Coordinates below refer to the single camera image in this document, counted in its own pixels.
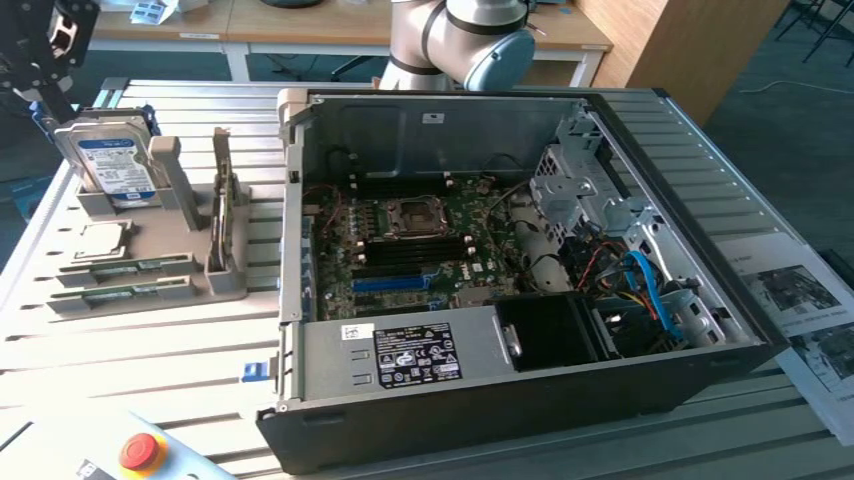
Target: cpu socket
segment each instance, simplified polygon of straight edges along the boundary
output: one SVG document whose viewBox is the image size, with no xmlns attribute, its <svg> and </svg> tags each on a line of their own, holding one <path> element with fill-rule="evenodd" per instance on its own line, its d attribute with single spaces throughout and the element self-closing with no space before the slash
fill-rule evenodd
<svg viewBox="0 0 854 480">
<path fill-rule="evenodd" d="M 417 197 L 387 203 L 388 235 L 391 237 L 421 237 L 444 235 L 448 220 L 441 200 Z"/>
</svg>

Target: motherboard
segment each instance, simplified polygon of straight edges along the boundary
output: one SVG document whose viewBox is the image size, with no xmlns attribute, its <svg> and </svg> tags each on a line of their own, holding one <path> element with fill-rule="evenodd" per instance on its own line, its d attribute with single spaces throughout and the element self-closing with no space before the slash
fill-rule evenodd
<svg viewBox="0 0 854 480">
<path fill-rule="evenodd" d="M 519 293 L 512 231 L 487 221 L 499 183 L 481 175 L 309 186 L 315 319 L 473 307 Z"/>
</svg>

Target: red button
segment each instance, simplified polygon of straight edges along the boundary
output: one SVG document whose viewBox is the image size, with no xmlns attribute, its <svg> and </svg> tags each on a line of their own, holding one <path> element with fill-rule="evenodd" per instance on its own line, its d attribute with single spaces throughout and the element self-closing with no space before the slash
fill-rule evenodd
<svg viewBox="0 0 854 480">
<path fill-rule="evenodd" d="M 146 433 L 133 435 L 121 447 L 118 463 L 128 470 L 145 470 L 154 463 L 160 445 L 154 437 Z"/>
</svg>

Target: green circuit board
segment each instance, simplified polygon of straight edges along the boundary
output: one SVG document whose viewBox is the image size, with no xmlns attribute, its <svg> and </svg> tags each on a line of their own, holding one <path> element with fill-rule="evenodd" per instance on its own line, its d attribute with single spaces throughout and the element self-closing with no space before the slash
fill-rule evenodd
<svg viewBox="0 0 854 480">
<path fill-rule="evenodd" d="M 517 293 L 513 286 L 513 273 L 504 264 L 499 246 L 505 251 L 517 248 L 509 232 L 493 232 L 495 242 L 489 241 L 485 227 L 485 216 L 489 205 L 500 198 L 504 190 L 487 189 L 483 178 L 455 178 L 455 187 L 447 196 L 440 198 L 441 209 L 447 218 L 447 235 L 469 235 L 469 245 L 475 253 L 461 261 L 447 261 L 424 265 L 424 271 L 431 274 L 429 288 L 425 290 L 387 291 L 377 293 L 353 293 L 352 270 L 360 267 L 353 255 L 356 242 L 365 235 L 364 212 L 375 215 L 373 233 L 381 237 L 388 234 L 389 222 L 384 214 L 385 201 L 356 201 L 341 195 L 339 200 L 333 195 L 324 197 L 320 208 L 315 211 L 335 211 L 339 214 L 329 223 L 325 231 L 315 235 L 313 251 L 316 253 L 316 320 L 336 320 L 387 313 L 388 309 L 403 307 L 412 311 L 440 310 L 460 307 L 455 303 L 455 295 L 460 290 L 473 287 L 480 294 L 488 289 L 489 296 Z M 327 219 L 320 214 L 320 225 Z"/>
</svg>

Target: aluminum table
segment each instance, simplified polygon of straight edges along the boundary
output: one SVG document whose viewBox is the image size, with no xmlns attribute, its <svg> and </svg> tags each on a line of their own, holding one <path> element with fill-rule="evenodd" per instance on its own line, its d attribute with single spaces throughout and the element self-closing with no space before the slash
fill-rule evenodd
<svg viewBox="0 0 854 480">
<path fill-rule="evenodd" d="M 0 434 L 30 409 L 62 408 L 69 396 L 89 397 L 136 412 L 238 478 L 289 478 L 253 423 L 240 416 L 272 398 L 272 384 L 240 384 L 238 374 L 244 362 L 273 355 L 278 337 L 280 201 L 286 187 L 276 93 L 285 86 L 319 85 L 106 85 L 98 105 L 148 103 L 156 108 L 162 134 L 181 138 L 180 161 L 192 183 L 209 183 L 213 176 L 213 127 L 230 129 L 234 170 L 252 188 L 250 293 L 238 302 L 154 314 L 40 320 L 40 308 L 25 303 L 26 289 L 34 288 L 45 253 L 62 248 L 60 230 L 81 221 L 69 210 L 76 178 L 62 165 L 0 277 Z M 651 90 L 591 91 L 608 100 L 712 239 L 792 233 L 665 96 Z M 668 414 L 305 478 L 617 477 L 854 478 L 854 450 L 839 446 L 770 362 L 705 389 Z"/>
</svg>

